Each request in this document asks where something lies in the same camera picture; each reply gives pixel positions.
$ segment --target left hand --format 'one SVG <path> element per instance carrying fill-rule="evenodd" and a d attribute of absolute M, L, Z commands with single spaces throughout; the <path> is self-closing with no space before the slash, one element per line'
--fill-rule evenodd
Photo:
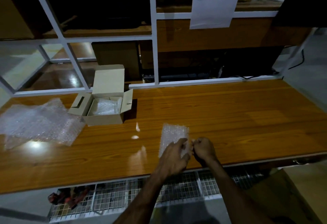
<path fill-rule="evenodd" d="M 157 170 L 163 177 L 163 180 L 180 173 L 186 168 L 190 155 L 187 153 L 181 158 L 181 150 L 186 142 L 186 138 L 181 138 L 176 143 L 170 143 L 165 149 L 157 166 Z"/>

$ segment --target bubble wrap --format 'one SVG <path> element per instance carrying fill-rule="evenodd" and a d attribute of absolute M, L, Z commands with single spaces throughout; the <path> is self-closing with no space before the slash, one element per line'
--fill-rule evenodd
<path fill-rule="evenodd" d="M 174 142 L 176 143 L 180 138 L 188 139 L 189 128 L 185 126 L 179 125 L 170 125 L 168 123 L 164 123 L 161 131 L 161 139 L 160 139 L 160 147 L 159 147 L 159 158 L 162 156 L 166 147 Z M 182 149 L 181 157 L 183 157 L 186 153 L 189 152 L 189 143 L 186 143 L 185 149 Z"/>
<path fill-rule="evenodd" d="M 5 134 L 5 149 L 29 140 L 57 142 L 70 146 L 85 123 L 68 114 L 59 98 L 43 105 L 12 105 L 0 116 L 0 134 Z"/>
<path fill-rule="evenodd" d="M 120 113 L 123 98 L 119 98 L 117 101 L 106 100 L 100 98 L 96 110 L 91 115 L 114 115 Z"/>

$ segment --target hand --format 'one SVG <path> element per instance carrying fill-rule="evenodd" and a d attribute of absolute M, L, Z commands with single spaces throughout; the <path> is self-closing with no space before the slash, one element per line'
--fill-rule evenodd
<path fill-rule="evenodd" d="M 180 173 L 186 168 L 187 163 L 190 160 L 190 155 L 187 153 L 181 158 L 182 147 L 186 142 L 186 138 L 181 138 L 178 142 L 172 142 L 166 147 L 156 169 L 160 176 L 163 177 L 163 180 Z"/>
<path fill-rule="evenodd" d="M 214 160 L 218 161 L 214 145 L 208 138 L 200 137 L 192 141 L 192 144 L 193 155 L 202 166 L 206 166 Z"/>

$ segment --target right hand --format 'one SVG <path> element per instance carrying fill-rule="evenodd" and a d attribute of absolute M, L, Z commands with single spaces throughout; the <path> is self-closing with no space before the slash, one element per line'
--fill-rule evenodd
<path fill-rule="evenodd" d="M 193 144 L 193 152 L 192 153 L 197 160 L 199 158 L 199 159 L 205 161 L 205 163 L 207 165 L 211 161 L 214 161 L 214 160 L 217 161 L 217 156 L 216 156 L 214 145 L 208 138 L 200 137 L 197 140 L 192 141 L 192 144 Z"/>

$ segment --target bubble wrap inside box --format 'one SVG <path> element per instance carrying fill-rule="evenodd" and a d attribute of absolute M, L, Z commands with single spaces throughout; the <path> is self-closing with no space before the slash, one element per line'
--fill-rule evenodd
<path fill-rule="evenodd" d="M 188 139 L 189 128 L 185 126 L 179 125 L 170 125 L 168 123 L 164 123 L 161 131 L 161 139 L 160 139 L 160 148 L 159 148 L 159 158 L 162 156 L 166 147 L 174 142 L 176 143 L 181 138 Z M 186 143 L 185 149 L 182 149 L 181 157 L 183 157 L 189 151 L 189 143 Z"/>
<path fill-rule="evenodd" d="M 69 114 L 60 98 L 43 105 L 12 105 L 0 116 L 0 134 L 5 134 L 5 149 L 27 141 L 51 141 L 70 146 L 85 123 Z"/>

